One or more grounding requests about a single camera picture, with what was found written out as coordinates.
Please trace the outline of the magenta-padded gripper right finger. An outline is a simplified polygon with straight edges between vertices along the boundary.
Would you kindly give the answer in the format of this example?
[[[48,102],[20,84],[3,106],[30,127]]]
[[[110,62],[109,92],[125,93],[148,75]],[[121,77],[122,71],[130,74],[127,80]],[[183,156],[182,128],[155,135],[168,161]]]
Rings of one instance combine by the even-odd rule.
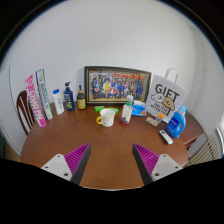
[[[145,185],[182,169],[169,155],[158,155],[138,144],[133,145],[132,154]]]

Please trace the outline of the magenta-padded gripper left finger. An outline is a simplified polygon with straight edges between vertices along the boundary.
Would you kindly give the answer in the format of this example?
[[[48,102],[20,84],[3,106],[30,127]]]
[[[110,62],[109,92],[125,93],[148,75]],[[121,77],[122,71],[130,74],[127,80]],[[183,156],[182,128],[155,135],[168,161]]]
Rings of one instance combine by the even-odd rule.
[[[56,154],[42,166],[42,169],[79,185],[90,154],[91,144],[87,143],[66,155]]]

